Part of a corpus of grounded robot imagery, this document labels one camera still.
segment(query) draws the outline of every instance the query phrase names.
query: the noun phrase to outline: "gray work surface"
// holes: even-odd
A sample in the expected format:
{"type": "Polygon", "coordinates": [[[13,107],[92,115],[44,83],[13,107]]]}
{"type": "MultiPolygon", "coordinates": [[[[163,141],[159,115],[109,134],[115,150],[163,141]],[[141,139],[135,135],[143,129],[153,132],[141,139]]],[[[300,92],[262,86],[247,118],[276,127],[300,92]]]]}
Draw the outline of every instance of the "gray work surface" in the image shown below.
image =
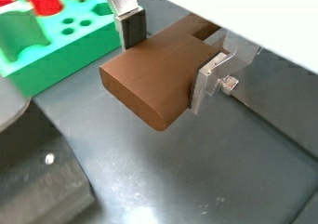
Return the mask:
{"type": "Polygon", "coordinates": [[[34,101],[97,195],[73,223],[290,223],[318,185],[316,163],[233,98],[153,131],[105,91],[97,66],[34,101]]]}

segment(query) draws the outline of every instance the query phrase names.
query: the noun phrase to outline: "bolt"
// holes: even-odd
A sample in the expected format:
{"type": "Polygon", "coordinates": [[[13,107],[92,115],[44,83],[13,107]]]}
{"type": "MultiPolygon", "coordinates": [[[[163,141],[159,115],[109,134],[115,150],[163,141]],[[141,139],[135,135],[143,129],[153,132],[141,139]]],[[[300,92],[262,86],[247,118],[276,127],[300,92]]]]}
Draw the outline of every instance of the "bolt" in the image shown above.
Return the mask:
{"type": "Polygon", "coordinates": [[[54,163],[54,155],[52,153],[49,153],[45,158],[44,158],[44,163],[46,165],[52,165],[54,163]]]}
{"type": "Polygon", "coordinates": [[[220,91],[227,95],[231,96],[233,89],[237,87],[239,80],[232,76],[225,76],[220,79],[220,91]]]}

